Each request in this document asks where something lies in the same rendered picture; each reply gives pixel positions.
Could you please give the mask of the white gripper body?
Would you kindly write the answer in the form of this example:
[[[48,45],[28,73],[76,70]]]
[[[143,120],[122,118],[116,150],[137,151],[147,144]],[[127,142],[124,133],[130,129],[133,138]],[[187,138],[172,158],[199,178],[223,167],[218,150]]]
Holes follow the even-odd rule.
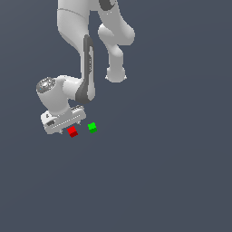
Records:
[[[68,128],[85,118],[84,107],[81,105],[69,108],[68,111],[62,115],[53,116],[49,111],[41,115],[41,121],[47,134],[60,133],[60,130]]]

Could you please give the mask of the red cube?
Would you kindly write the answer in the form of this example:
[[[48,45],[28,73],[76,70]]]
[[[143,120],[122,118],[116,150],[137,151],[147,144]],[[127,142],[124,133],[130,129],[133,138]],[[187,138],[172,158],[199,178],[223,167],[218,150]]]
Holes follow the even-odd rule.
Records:
[[[67,131],[72,138],[78,135],[78,132],[74,126],[68,128]]]

